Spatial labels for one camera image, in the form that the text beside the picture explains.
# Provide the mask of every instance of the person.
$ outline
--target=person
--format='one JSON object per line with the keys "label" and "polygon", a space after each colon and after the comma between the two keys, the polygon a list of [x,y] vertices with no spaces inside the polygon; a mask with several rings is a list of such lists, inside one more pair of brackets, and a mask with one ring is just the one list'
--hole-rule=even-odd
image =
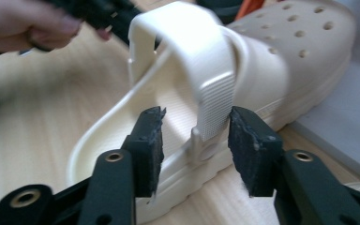
{"label": "person", "polygon": [[[0,0],[0,54],[38,48],[64,48],[77,36],[82,21],[41,0]],[[110,39],[98,29],[102,40]]]}

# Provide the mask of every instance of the light wood surface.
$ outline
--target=light wood surface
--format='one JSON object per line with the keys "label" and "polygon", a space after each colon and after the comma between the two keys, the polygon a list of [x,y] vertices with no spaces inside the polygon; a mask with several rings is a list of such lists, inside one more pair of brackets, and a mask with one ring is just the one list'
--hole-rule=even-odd
{"label": "light wood surface", "polygon": [[[169,1],[144,2],[154,8]],[[75,143],[128,90],[128,48],[103,43],[84,27],[65,49],[0,56],[0,199],[29,184],[66,188]],[[289,127],[285,149],[317,154],[342,183],[360,177]],[[233,166],[220,172],[167,215],[150,224],[244,224],[248,196]]]}

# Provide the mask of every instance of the orange object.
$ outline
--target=orange object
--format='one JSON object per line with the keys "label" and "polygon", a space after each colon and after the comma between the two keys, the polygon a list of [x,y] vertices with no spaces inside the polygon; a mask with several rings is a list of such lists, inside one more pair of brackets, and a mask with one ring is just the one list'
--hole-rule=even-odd
{"label": "orange object", "polygon": [[250,12],[261,8],[264,4],[264,0],[244,0],[238,13],[236,14],[235,20],[239,20]]}

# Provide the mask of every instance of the textured strap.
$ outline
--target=textured strap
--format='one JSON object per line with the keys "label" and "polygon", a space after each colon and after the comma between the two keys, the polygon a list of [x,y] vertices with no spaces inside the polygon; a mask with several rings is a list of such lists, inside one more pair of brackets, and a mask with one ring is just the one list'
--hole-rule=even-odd
{"label": "textured strap", "polygon": [[209,11],[175,2],[137,16],[129,32],[129,71],[134,81],[156,63],[156,37],[176,55],[198,103],[196,129],[203,142],[224,129],[233,105],[233,52],[219,25]]}

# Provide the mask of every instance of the white rubber clog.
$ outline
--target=white rubber clog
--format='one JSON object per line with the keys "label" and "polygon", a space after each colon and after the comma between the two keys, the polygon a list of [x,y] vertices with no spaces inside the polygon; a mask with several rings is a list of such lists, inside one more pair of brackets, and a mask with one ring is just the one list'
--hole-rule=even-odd
{"label": "white rubber clog", "polygon": [[[228,27],[182,2],[138,16],[129,34],[135,85],[79,140],[69,184],[88,177],[102,152],[120,148],[140,112],[166,107],[157,196],[137,201],[139,223],[162,216],[232,164],[225,129],[232,105],[282,128],[335,87],[354,34],[349,10],[330,0],[281,2]],[[155,36],[166,46],[161,53]]]}

